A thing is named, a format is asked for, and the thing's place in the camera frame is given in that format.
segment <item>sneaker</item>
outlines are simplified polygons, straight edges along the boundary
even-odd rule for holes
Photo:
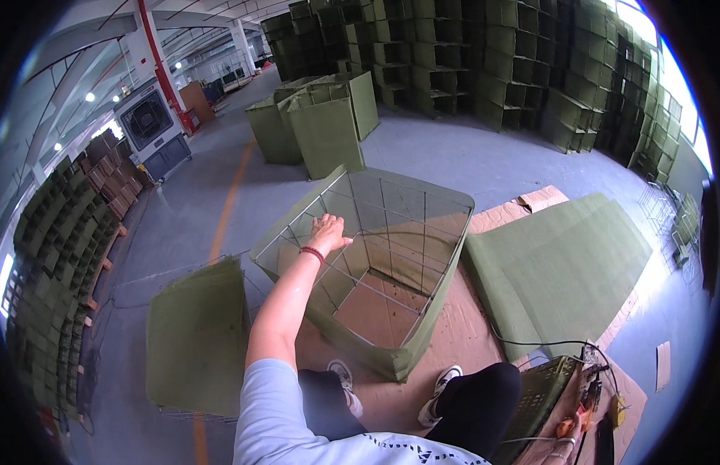
[[[437,399],[440,397],[440,394],[442,394],[445,390],[445,386],[448,385],[448,382],[452,378],[460,377],[462,375],[463,370],[457,365],[447,367],[440,373],[440,376],[437,377],[437,382],[435,383],[435,392],[432,394],[432,398],[429,399],[424,407],[421,408],[419,416],[416,418],[422,426],[425,428],[433,428],[437,423],[439,423],[442,417],[438,417],[435,414]]]
[[[362,417],[362,403],[360,403],[360,400],[357,396],[355,396],[355,392],[352,390],[352,371],[349,370],[349,367],[341,360],[331,360],[328,363],[326,370],[333,371],[339,375],[339,380],[342,382],[342,390],[344,390],[349,411],[355,415],[355,418]]]

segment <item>wooden pallet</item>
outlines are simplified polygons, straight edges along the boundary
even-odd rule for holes
[[[107,256],[109,256],[109,251],[112,250],[112,246],[114,245],[114,241],[117,240],[117,237],[125,236],[127,236],[127,228],[120,224],[120,227],[117,228],[117,230],[114,232],[114,236],[112,236],[112,239],[109,241],[106,250],[104,250],[102,263],[99,264],[99,268],[96,269],[96,273],[94,274],[94,280],[91,282],[91,287],[89,288],[88,296],[86,297],[86,305],[92,310],[96,311],[99,307],[99,304],[92,298],[92,295],[94,295],[94,288],[96,287],[96,282],[99,280],[99,275],[102,274],[103,269],[110,271],[114,267],[112,262],[109,261],[109,259],[107,258]],[[91,326],[91,323],[91,318],[86,317],[84,324],[86,326]]]

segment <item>gray floor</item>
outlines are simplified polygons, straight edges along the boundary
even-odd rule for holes
[[[70,425],[69,454],[76,463],[197,463],[192,423],[162,416],[146,399],[146,305],[169,281],[206,264],[225,199],[252,138],[243,110],[279,85],[272,68],[227,98],[218,118],[190,140],[194,159],[183,162],[159,188],[143,192],[125,218],[130,234],[115,244],[114,269],[96,289],[101,310],[86,335],[87,375],[79,389],[91,399],[91,418],[84,425]],[[660,248],[637,203],[643,181],[596,151],[563,155],[536,135],[496,134],[466,118],[430,121],[383,108],[380,113],[380,126],[361,143],[371,167],[467,192],[476,201],[476,212],[548,184],[570,198],[602,191],[618,200]],[[305,168],[267,165],[255,148],[220,253],[249,250],[309,190],[306,179]],[[272,283],[245,255],[243,259],[249,304],[257,307]],[[652,292],[608,350],[649,398],[626,464],[640,462],[682,402],[703,348],[708,316],[699,281],[687,285],[680,273],[670,274],[661,254],[653,256],[642,279]],[[667,340],[672,344],[672,378],[655,394],[655,348]],[[234,431],[234,425],[206,425],[209,463],[232,460]]]

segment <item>light blue t-shirt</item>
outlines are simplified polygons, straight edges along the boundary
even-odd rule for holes
[[[469,451],[422,437],[365,433],[338,441],[306,427],[298,376],[275,358],[254,362],[244,374],[234,465],[244,463],[488,463]]]

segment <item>ceiling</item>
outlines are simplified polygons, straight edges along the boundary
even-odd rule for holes
[[[282,14],[294,0],[145,0],[163,55],[177,61],[227,41],[230,27],[244,30]],[[134,74],[125,34],[137,29],[137,0],[78,0],[27,60],[22,85],[0,122],[0,233],[32,169],[113,107],[112,98]],[[95,99],[86,101],[92,92]]]

